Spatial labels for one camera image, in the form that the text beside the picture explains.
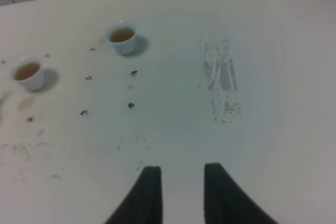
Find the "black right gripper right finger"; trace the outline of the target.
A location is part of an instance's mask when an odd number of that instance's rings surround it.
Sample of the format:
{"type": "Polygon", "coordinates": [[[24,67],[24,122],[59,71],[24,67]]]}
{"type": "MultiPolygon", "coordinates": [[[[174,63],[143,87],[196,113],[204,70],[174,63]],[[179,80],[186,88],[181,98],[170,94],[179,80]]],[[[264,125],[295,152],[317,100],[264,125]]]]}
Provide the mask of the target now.
{"type": "Polygon", "coordinates": [[[220,163],[204,167],[204,219],[205,223],[276,223],[220,163]]]}

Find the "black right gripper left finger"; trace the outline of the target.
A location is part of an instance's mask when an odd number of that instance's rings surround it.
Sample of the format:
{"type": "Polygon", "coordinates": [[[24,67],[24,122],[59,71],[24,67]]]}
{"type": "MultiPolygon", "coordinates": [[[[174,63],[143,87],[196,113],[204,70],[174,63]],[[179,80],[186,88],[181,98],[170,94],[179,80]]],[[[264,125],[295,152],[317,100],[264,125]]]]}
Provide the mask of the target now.
{"type": "Polygon", "coordinates": [[[106,223],[163,223],[161,168],[146,166],[106,223]]]}

